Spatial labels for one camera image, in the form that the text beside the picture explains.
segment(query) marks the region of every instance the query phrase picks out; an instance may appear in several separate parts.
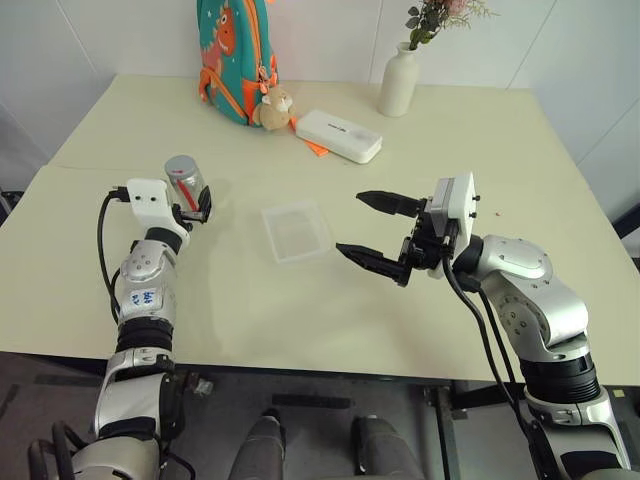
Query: table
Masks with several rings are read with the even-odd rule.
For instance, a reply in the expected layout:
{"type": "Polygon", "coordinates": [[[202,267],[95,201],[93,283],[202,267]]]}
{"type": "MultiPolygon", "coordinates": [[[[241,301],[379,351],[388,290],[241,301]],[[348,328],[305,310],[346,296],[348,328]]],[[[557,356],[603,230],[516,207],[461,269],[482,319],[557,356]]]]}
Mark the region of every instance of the table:
{"type": "MultiPolygon", "coordinates": [[[[38,173],[0,229],[0,349],[110,356],[116,329],[96,254],[99,205],[130,177],[163,178],[164,162],[183,153],[213,187],[217,210],[179,256],[179,362],[490,379],[475,321],[444,280],[415,272],[398,288],[336,251],[279,265],[260,215],[311,199],[334,241],[395,257],[412,221],[355,194],[421,197],[438,178],[471,170],[482,195],[475,233],[544,246],[589,308],[601,381],[640,385],[640,277],[529,91],[419,87],[411,112],[390,119],[375,111],[375,86],[286,82],[298,111],[321,108],[384,136],[361,166],[318,158],[288,131],[238,126],[200,103],[196,86],[116,77],[38,173]]],[[[111,271],[141,235],[129,206],[109,209],[111,271]]]]}

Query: plush bear keychain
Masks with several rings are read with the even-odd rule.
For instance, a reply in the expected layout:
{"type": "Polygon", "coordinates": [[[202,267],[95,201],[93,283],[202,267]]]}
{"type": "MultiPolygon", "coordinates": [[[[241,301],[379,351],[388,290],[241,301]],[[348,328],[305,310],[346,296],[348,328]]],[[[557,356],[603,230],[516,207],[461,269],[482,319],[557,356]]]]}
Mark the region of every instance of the plush bear keychain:
{"type": "Polygon", "coordinates": [[[262,101],[253,110],[252,120],[266,130],[286,127],[293,117],[293,99],[280,85],[274,85],[262,96],[262,101]]]}

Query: flower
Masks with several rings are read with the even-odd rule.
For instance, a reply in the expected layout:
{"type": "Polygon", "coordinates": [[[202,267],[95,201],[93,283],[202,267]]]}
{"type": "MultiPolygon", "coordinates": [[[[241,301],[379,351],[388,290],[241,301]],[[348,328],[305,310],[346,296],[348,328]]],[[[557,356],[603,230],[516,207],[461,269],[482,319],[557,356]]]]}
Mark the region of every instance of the flower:
{"type": "Polygon", "coordinates": [[[446,5],[449,15],[460,15],[467,8],[468,0],[447,0],[446,5]]]}

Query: transparent plastic box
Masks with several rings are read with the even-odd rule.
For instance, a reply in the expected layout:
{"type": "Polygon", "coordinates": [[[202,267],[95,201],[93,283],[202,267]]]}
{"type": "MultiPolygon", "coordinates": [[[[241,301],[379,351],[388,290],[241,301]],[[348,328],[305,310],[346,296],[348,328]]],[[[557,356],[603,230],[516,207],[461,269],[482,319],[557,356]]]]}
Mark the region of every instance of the transparent plastic box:
{"type": "Polygon", "coordinates": [[[318,204],[303,201],[262,210],[273,255],[278,263],[316,257],[331,248],[318,204]]]}

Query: white vase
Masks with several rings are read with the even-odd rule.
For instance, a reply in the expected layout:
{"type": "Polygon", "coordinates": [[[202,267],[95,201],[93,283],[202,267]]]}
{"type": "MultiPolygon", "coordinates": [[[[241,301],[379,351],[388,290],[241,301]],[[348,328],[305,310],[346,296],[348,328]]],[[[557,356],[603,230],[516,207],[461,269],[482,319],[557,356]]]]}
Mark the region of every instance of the white vase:
{"type": "Polygon", "coordinates": [[[420,70],[416,52],[409,50],[409,42],[402,42],[398,54],[387,63],[378,98],[378,111],[387,117],[401,117],[409,110],[420,70]]]}

